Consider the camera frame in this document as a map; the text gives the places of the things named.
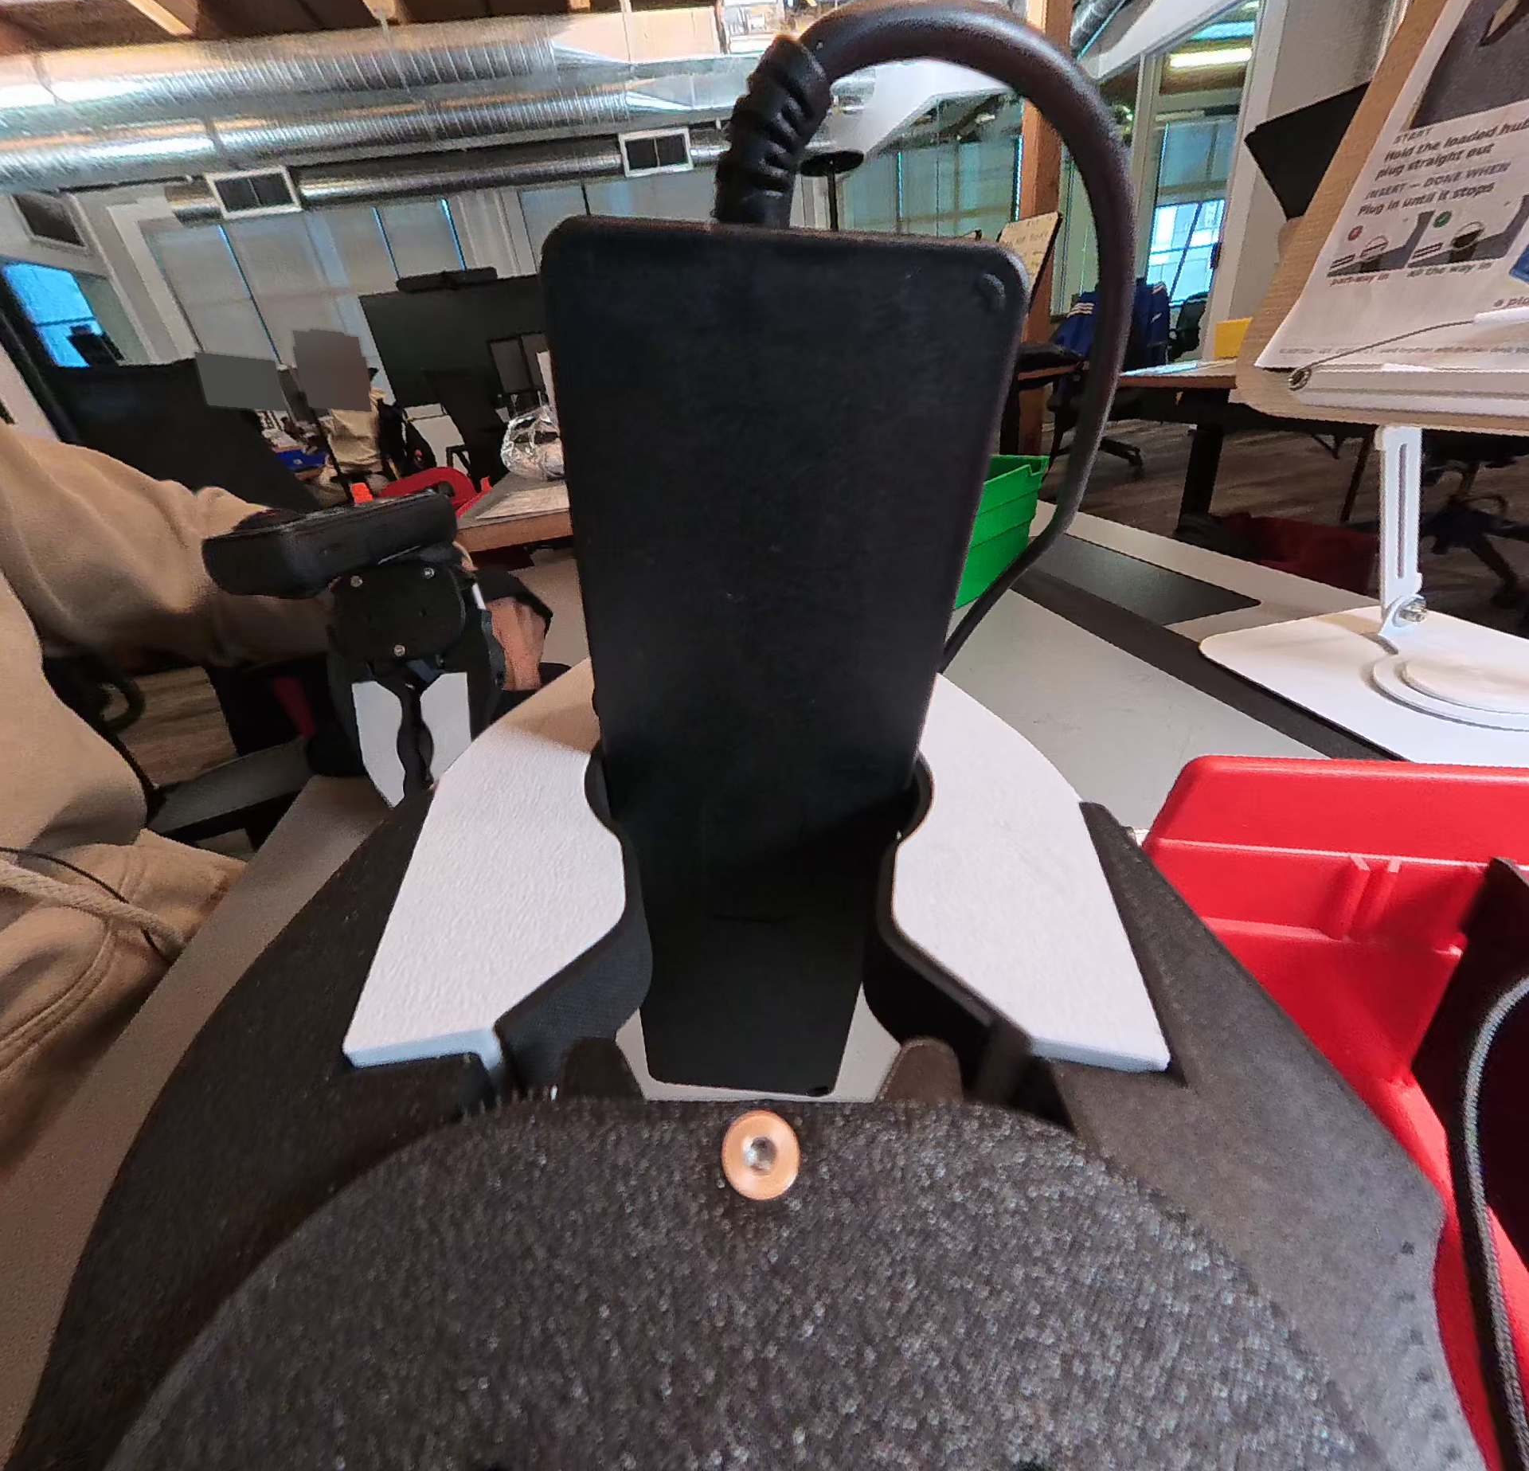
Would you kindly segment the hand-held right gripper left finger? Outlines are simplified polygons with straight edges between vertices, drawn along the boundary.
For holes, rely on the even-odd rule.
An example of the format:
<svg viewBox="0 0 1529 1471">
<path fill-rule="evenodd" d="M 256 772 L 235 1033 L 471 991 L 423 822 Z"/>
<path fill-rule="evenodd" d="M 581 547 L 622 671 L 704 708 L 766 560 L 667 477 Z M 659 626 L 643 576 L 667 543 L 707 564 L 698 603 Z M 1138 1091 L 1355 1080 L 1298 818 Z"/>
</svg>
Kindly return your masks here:
<svg viewBox="0 0 1529 1471">
<path fill-rule="evenodd" d="M 653 952 L 593 686 L 578 663 L 440 779 L 343 1041 L 355 1068 L 467 1055 L 554 1076 L 640 1012 Z"/>
</svg>

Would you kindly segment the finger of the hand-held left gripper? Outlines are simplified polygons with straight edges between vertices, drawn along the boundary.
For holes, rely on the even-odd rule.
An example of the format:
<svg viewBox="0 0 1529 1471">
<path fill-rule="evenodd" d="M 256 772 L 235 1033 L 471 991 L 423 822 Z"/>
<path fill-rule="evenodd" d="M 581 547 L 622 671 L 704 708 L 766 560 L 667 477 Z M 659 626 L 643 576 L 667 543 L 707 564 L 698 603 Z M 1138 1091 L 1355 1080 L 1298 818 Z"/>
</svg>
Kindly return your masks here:
<svg viewBox="0 0 1529 1471">
<path fill-rule="evenodd" d="M 411 743 L 423 787 L 434 787 L 485 731 L 506 688 L 506 661 L 488 655 L 467 669 L 411 663 Z"/>
<path fill-rule="evenodd" d="M 415 739 L 409 692 L 392 681 L 353 683 L 361 762 L 376 793 L 395 808 L 415 789 Z"/>
</svg>

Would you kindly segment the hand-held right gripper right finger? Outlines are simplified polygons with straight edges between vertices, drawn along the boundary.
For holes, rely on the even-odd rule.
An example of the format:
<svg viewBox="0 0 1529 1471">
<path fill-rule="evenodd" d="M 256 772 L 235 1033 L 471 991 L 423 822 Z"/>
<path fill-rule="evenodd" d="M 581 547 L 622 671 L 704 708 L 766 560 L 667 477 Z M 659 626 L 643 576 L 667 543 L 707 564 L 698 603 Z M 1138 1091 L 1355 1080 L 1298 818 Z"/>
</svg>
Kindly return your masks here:
<svg viewBox="0 0 1529 1471">
<path fill-rule="evenodd" d="M 1163 1074 L 1171 1047 L 1076 789 L 942 675 L 915 781 L 876 898 L 886 965 L 1043 1060 Z"/>
</svg>

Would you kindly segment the red plastic bin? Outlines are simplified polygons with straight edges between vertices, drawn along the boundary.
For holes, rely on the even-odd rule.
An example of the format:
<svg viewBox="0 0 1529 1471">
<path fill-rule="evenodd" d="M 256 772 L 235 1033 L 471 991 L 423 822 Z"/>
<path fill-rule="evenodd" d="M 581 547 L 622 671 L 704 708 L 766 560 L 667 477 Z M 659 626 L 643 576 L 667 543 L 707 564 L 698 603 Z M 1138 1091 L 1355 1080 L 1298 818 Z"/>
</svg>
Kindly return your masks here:
<svg viewBox="0 0 1529 1471">
<path fill-rule="evenodd" d="M 1469 1047 L 1459 1122 L 1411 1064 L 1488 865 L 1525 872 L 1527 772 L 1204 756 L 1145 851 L 1442 1196 L 1444 1355 L 1486 1465 L 1525 1467 L 1525 981 Z"/>
</svg>

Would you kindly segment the black USB hub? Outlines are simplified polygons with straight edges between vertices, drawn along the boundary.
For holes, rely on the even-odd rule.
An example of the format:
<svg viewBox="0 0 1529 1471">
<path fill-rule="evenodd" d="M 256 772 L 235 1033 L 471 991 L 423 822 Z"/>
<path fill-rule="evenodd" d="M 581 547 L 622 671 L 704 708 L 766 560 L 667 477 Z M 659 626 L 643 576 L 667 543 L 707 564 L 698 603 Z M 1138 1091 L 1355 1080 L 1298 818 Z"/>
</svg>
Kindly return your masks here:
<svg viewBox="0 0 1529 1471">
<path fill-rule="evenodd" d="M 541 291 L 649 1074 L 824 1095 L 1027 279 L 971 239 L 583 215 Z"/>
</svg>

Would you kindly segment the person's left hand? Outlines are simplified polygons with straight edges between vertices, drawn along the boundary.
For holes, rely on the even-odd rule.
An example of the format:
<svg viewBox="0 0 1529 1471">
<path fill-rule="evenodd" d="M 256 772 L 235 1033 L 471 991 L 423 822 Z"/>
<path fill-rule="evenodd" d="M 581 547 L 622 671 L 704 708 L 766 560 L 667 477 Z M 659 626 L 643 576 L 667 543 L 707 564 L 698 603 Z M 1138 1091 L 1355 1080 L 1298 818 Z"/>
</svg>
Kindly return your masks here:
<svg viewBox="0 0 1529 1471">
<path fill-rule="evenodd" d="M 488 613 L 494 638 L 506 659 L 506 692 L 541 690 L 547 620 L 523 599 L 496 599 Z"/>
</svg>

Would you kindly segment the black office chair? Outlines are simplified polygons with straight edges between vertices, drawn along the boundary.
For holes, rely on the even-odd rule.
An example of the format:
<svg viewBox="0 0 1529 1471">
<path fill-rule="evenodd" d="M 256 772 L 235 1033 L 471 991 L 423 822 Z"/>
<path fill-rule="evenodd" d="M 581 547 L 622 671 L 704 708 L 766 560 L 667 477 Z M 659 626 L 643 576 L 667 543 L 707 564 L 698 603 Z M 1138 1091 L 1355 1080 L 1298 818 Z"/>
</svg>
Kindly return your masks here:
<svg viewBox="0 0 1529 1471">
<path fill-rule="evenodd" d="M 116 661 L 54 653 L 43 671 L 66 708 L 122 760 L 143 795 L 147 828 L 184 845 L 240 832 L 260 847 L 318 772 L 359 772 L 322 657 L 186 665 L 138 679 Z M 130 735 L 155 714 L 145 684 L 165 679 L 188 679 L 192 704 L 190 717 L 161 721 L 159 750 L 173 776 L 155 777 Z"/>
</svg>

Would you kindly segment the black monitor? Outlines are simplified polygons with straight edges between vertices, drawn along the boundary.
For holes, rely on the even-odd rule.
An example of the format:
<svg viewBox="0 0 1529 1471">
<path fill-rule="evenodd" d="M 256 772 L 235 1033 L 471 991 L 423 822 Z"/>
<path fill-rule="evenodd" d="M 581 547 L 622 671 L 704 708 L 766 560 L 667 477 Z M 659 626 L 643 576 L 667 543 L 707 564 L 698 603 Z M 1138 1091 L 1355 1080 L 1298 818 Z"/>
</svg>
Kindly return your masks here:
<svg viewBox="0 0 1529 1471">
<path fill-rule="evenodd" d="M 411 287 L 359 297 L 390 398 L 401 409 L 438 403 L 436 376 L 477 382 L 492 401 L 531 390 L 527 365 L 506 386 L 502 343 L 545 338 L 545 301 L 537 274 L 496 277 L 488 270 L 411 277 Z"/>
</svg>

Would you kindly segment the black table mat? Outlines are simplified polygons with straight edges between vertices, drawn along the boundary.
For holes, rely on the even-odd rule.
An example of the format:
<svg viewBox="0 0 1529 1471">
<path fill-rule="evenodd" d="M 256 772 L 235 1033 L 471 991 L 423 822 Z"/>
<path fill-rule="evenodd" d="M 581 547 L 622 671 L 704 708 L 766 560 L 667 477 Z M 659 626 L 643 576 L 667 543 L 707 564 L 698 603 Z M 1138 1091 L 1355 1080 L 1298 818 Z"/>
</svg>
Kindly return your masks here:
<svg viewBox="0 0 1529 1471">
<path fill-rule="evenodd" d="M 1062 537 L 1010 591 L 1306 752 L 1345 760 L 1393 758 L 1200 651 L 1184 630 L 1190 624 L 1207 622 L 1211 636 L 1262 626 L 1256 613 L 1266 601 L 1223 582 L 1194 578 L 1095 541 Z"/>
</svg>

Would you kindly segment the green object behind bin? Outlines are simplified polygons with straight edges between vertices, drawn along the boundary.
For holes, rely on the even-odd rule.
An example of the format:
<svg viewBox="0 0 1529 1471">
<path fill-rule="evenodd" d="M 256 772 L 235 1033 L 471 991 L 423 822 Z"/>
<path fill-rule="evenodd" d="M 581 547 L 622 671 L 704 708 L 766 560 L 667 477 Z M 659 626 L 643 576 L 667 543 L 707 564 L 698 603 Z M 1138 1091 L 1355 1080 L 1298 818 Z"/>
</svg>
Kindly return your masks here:
<svg viewBox="0 0 1529 1471">
<path fill-rule="evenodd" d="M 1029 543 L 1048 458 L 990 460 L 961 572 L 955 609 L 979 601 Z"/>
</svg>

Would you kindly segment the black bin divider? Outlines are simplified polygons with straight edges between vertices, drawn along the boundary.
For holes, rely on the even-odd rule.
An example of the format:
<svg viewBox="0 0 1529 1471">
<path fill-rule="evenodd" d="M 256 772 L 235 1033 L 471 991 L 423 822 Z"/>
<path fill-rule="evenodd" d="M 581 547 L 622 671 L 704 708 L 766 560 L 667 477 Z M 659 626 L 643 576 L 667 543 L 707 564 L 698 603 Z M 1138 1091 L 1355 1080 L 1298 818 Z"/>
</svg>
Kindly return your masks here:
<svg viewBox="0 0 1529 1471">
<path fill-rule="evenodd" d="M 1413 1076 L 1444 1128 L 1459 1122 L 1469 1047 L 1490 1008 L 1527 973 L 1527 884 L 1510 861 L 1488 865 L 1467 911 L 1461 956 L 1446 979 Z"/>
</svg>

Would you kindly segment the white board stand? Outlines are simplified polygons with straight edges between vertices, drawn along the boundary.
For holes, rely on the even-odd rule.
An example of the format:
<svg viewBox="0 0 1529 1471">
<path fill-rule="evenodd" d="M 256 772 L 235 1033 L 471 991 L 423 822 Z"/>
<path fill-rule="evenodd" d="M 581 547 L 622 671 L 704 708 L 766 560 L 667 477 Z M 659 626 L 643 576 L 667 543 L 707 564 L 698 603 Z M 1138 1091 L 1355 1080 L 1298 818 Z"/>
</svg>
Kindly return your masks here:
<svg viewBox="0 0 1529 1471">
<path fill-rule="evenodd" d="M 1217 667 L 1415 764 L 1527 768 L 1527 642 L 1434 613 L 1419 568 L 1423 431 L 1382 429 L 1378 605 L 1200 642 Z"/>
</svg>

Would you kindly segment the wooden instruction board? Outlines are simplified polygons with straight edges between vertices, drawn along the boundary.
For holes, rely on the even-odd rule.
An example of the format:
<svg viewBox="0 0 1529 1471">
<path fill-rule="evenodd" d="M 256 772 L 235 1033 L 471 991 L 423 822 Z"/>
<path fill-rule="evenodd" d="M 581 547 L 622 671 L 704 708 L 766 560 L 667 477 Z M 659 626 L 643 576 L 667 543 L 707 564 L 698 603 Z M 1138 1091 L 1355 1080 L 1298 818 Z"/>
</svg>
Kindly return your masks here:
<svg viewBox="0 0 1529 1471">
<path fill-rule="evenodd" d="M 1415 0 L 1252 320 L 1252 409 L 1525 436 L 1527 0 Z"/>
</svg>

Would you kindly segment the silver ventilation duct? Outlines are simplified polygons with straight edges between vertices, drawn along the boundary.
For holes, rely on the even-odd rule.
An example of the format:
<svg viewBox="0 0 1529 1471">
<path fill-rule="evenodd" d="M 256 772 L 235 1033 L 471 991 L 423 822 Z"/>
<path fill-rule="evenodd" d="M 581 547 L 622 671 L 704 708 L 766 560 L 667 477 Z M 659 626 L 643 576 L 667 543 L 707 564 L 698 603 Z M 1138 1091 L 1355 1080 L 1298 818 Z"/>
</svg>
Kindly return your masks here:
<svg viewBox="0 0 1529 1471">
<path fill-rule="evenodd" d="M 702 8 L 4 57 L 4 192 L 719 119 L 756 53 Z"/>
</svg>

